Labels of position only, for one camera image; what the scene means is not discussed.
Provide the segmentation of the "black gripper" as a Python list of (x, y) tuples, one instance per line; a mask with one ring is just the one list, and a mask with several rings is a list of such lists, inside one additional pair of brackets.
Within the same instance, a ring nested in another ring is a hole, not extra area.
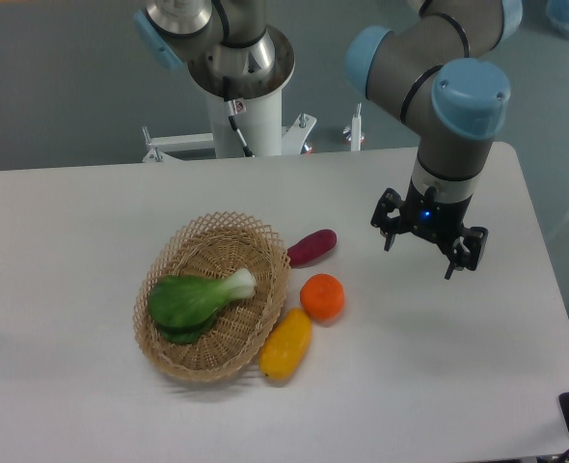
[(398, 235), (407, 233), (436, 244), (441, 251), (450, 250), (445, 274), (449, 280), (454, 271), (475, 271), (485, 250), (488, 230), (464, 225), (471, 200), (469, 196), (456, 203), (441, 203), (438, 193), (429, 197), (413, 183), (402, 199), (395, 190), (387, 188), (377, 202), (370, 224), (384, 238), (386, 252)]

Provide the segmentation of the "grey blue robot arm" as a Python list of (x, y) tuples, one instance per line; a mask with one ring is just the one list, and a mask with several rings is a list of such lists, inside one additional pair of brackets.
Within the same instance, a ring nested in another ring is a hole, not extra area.
[[(488, 231), (464, 218), (510, 98), (483, 55), (522, 13), (518, 1), (423, 1), (404, 33), (371, 26), (350, 43), (347, 80), (420, 137), (406, 195), (386, 190), (371, 218), (387, 245), (410, 233), (435, 244), (450, 271), (478, 267)], [(133, 22), (163, 67), (187, 67), (204, 92), (218, 157), (285, 153), (282, 91), (295, 58), (264, 2), (148, 1)]]

